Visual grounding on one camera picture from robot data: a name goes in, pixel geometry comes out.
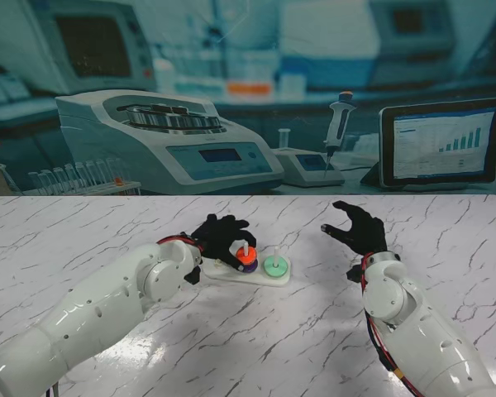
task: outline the bar chart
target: bar chart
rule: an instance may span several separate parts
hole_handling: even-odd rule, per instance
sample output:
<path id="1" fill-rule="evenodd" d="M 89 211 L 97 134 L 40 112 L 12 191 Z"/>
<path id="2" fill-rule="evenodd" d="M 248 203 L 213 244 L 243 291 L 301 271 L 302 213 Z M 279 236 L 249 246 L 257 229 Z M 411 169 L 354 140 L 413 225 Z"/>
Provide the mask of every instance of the bar chart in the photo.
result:
<path id="1" fill-rule="evenodd" d="M 439 148 L 439 153 L 446 151 L 464 151 L 467 149 L 475 149 L 479 147 L 479 139 L 481 136 L 481 128 L 476 128 L 475 132 L 471 131 L 460 137 L 454 138 L 453 142 L 446 143 Z"/>

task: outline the orange ring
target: orange ring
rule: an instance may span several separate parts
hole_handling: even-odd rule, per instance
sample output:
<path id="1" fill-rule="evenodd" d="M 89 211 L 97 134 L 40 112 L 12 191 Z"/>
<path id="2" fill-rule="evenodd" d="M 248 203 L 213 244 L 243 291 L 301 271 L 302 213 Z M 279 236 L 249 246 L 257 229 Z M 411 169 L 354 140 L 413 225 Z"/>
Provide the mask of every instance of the orange ring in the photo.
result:
<path id="1" fill-rule="evenodd" d="M 242 246 L 237 250 L 236 257 L 243 265 L 248 266 L 257 260 L 257 251 L 253 246 L 248 247 L 248 256 L 245 256 L 245 248 Z"/>

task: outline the tablet screen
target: tablet screen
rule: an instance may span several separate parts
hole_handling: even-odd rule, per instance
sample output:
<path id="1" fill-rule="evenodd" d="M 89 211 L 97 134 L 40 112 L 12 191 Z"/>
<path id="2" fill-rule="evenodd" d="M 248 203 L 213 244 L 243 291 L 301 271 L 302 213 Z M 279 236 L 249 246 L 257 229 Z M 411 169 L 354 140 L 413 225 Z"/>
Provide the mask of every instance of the tablet screen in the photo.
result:
<path id="1" fill-rule="evenodd" d="M 481 175 L 496 108 L 405 114 L 393 120 L 393 178 Z"/>

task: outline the red cable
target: red cable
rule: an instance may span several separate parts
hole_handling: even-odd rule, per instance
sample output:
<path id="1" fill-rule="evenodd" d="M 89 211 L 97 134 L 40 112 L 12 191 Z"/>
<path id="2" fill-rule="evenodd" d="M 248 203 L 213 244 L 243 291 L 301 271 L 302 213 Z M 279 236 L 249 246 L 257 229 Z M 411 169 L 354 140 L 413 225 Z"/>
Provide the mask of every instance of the red cable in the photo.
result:
<path id="1" fill-rule="evenodd" d="M 373 252 L 364 255 L 364 258 L 362 259 L 362 278 L 361 278 L 361 285 L 362 285 L 362 294 L 364 294 L 364 289 L 365 289 L 365 265 L 367 263 L 367 260 L 370 258 L 370 256 L 373 255 Z M 395 364 L 393 361 L 391 355 L 386 351 L 384 348 L 384 344 L 382 343 L 382 340 L 380 339 L 380 336 L 377 332 L 377 327 L 374 325 L 373 320 L 371 319 L 370 316 L 368 316 L 368 321 L 370 322 L 370 326 L 373 329 L 374 336 L 377 338 L 377 341 L 379 342 L 380 348 L 382 349 L 382 352 L 384 353 L 385 357 L 388 359 L 389 363 L 392 365 L 393 368 L 398 368 L 398 366 Z M 406 378 L 406 376 L 403 376 L 401 381 L 406 385 L 417 397 L 424 397 L 419 390 L 415 388 L 414 385 Z"/>

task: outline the laboratory backdrop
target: laboratory backdrop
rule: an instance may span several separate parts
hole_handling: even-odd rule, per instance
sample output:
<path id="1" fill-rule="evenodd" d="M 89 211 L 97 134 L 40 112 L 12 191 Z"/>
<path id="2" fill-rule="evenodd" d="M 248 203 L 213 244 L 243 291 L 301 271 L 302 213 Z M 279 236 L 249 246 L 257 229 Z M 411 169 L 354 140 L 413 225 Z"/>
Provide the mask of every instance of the laboratory backdrop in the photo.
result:
<path id="1" fill-rule="evenodd" d="M 0 195 L 496 194 L 496 0 L 0 0 Z"/>

